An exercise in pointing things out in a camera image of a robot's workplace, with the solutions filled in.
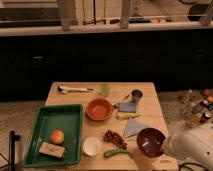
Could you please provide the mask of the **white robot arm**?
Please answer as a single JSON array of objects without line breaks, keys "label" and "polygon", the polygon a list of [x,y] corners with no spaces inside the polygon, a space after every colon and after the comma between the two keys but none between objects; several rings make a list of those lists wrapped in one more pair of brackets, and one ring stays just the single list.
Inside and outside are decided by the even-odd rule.
[{"label": "white robot arm", "polygon": [[179,160],[191,157],[213,171],[213,123],[168,136],[162,151]]}]

